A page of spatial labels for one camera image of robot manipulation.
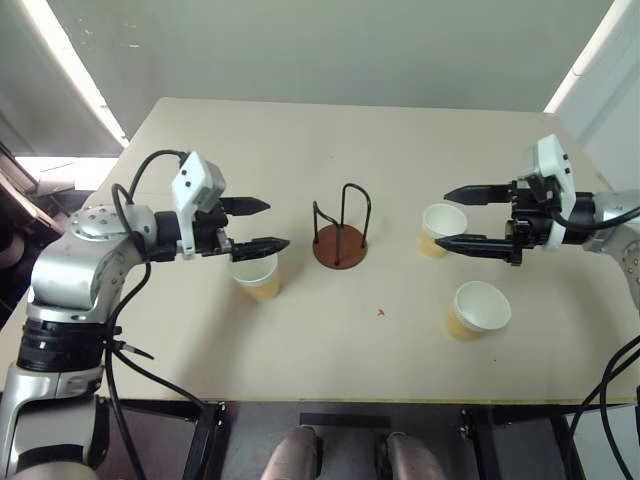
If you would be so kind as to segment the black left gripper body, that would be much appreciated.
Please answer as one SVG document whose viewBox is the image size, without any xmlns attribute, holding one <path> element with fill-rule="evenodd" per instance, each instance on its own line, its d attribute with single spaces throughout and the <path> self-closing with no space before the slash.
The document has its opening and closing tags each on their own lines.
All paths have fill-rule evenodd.
<svg viewBox="0 0 640 480">
<path fill-rule="evenodd" d="M 221 198 L 211 210 L 197 210 L 193 219 L 193 235 L 195 252 L 201 256 L 217 256 L 230 254 L 233 241 L 226 235 L 228 217 L 232 215 L 234 200 L 231 197 Z"/>
</svg>

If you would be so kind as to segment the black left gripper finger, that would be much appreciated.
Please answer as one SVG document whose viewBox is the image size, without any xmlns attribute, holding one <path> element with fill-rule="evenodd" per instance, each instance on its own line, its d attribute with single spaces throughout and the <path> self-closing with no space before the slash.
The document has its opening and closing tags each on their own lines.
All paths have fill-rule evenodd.
<svg viewBox="0 0 640 480">
<path fill-rule="evenodd" d="M 230 251 L 231 261 L 243 262 L 265 258 L 279 253 L 289 245 L 289 240 L 277 237 L 262 237 L 249 242 L 234 243 Z"/>
<path fill-rule="evenodd" d="M 268 203 L 254 197 L 222 197 L 220 204 L 225 214 L 231 216 L 251 216 L 271 208 Z"/>
</svg>

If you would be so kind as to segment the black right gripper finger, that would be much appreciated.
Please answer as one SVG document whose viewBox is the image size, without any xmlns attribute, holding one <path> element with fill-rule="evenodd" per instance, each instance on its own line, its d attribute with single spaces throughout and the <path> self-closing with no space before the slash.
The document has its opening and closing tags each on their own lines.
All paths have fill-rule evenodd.
<svg viewBox="0 0 640 480">
<path fill-rule="evenodd" d="M 438 238 L 435 243 L 456 254 L 470 257 L 512 261 L 516 250 L 507 239 L 491 239 L 485 235 L 457 234 Z"/>
<path fill-rule="evenodd" d="M 462 205 L 488 205 L 494 203 L 510 203 L 512 186 L 501 185 L 467 185 L 456 188 L 444 195 L 447 201 Z"/>
</svg>

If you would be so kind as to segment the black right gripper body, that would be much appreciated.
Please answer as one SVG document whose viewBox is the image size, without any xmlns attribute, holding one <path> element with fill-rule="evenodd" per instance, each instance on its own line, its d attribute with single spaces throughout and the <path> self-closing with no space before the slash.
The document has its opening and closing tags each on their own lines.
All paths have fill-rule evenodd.
<svg viewBox="0 0 640 480">
<path fill-rule="evenodd" d="M 550 236 L 553 220 L 551 211 L 557 206 L 552 181 L 514 180 L 509 185 L 508 200 L 511 218 L 505 224 L 505 239 L 511 243 L 507 263 L 522 264 L 523 250 L 544 245 Z"/>
</svg>

